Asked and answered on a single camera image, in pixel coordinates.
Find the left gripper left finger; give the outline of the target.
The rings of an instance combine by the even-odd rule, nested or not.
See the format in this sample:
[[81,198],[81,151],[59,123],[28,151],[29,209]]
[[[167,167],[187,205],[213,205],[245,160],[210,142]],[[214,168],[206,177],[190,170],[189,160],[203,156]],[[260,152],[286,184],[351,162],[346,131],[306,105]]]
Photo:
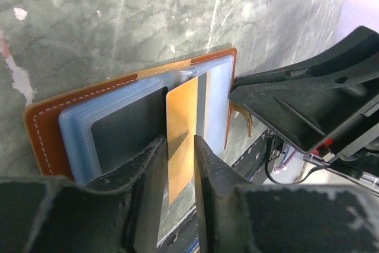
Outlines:
[[80,186],[64,177],[1,179],[2,252],[156,252],[164,136]]

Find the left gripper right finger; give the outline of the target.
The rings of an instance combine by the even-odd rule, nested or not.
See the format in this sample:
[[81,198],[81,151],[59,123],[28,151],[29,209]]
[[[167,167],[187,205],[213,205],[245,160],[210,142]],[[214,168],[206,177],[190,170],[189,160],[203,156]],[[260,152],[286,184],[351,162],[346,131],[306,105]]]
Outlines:
[[354,185],[256,185],[194,138],[201,252],[377,252],[378,200]]

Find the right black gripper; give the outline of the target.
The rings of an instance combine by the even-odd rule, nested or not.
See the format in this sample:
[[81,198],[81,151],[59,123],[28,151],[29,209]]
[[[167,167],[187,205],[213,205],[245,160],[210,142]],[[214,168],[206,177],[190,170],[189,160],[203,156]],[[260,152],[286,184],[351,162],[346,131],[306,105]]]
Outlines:
[[300,152],[378,181],[378,33],[356,28],[302,62],[235,80],[230,99]]

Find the brown leather card holder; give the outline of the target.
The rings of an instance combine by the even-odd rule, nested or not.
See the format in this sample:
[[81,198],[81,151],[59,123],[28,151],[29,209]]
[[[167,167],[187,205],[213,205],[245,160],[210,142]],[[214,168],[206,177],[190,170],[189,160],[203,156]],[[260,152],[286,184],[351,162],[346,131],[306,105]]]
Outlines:
[[[167,88],[166,111],[168,92],[198,79],[196,73],[212,65],[232,65],[231,90],[236,56],[234,47],[223,49],[108,79],[28,106],[23,118],[41,173],[62,175],[82,185],[101,176],[91,133],[96,121],[163,87]],[[167,137],[167,125],[163,135]]]

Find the white credit card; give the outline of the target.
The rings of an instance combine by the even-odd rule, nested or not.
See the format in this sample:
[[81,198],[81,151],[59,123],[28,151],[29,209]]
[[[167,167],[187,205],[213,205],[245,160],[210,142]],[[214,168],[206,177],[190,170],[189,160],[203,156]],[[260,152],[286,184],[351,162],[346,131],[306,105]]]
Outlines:
[[200,69],[196,134],[203,137],[211,150],[223,152],[229,115],[229,91],[232,65],[221,63]]

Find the black credit card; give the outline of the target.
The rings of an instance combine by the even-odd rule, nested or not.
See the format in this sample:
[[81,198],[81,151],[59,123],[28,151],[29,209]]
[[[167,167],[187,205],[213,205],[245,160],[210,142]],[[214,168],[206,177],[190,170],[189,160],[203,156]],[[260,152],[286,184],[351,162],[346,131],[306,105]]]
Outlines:
[[163,87],[96,121],[91,133],[102,174],[113,171],[166,132]]

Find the gold credit card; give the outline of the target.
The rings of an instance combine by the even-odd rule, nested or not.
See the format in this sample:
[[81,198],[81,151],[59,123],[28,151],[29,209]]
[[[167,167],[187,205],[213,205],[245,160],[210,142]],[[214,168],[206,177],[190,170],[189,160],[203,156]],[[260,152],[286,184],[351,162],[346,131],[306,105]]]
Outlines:
[[197,78],[174,88],[166,96],[169,203],[174,202],[193,177],[197,105]]

